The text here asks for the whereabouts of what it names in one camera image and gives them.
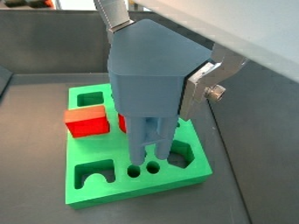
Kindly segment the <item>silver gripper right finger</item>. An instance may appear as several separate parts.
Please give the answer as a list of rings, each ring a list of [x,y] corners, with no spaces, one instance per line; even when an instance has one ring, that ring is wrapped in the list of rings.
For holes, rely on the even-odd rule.
[[[248,59],[215,43],[209,61],[196,70],[185,81],[181,95],[180,118],[188,121],[195,111],[195,103],[205,99],[217,102],[225,92],[220,82],[229,78],[247,64]]]

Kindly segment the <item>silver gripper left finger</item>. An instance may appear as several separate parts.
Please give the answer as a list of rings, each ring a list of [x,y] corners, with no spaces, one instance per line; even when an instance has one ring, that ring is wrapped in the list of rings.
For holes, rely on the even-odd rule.
[[[93,4],[107,26],[108,43],[112,43],[115,32],[135,21],[129,18],[124,0],[93,0]]]

